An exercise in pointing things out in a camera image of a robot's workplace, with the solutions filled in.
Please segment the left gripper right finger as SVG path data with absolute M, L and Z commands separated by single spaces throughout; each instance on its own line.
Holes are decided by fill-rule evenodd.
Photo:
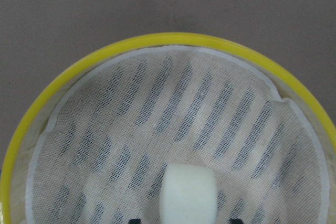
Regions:
M 230 220 L 229 220 L 229 223 L 230 223 L 230 224 L 242 224 L 242 220 L 241 220 L 241 219 L 238 219 L 238 218 L 230 219 Z

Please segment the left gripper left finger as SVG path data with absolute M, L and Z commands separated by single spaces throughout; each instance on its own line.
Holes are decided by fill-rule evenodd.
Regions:
M 130 219 L 128 224 L 141 224 L 141 219 Z

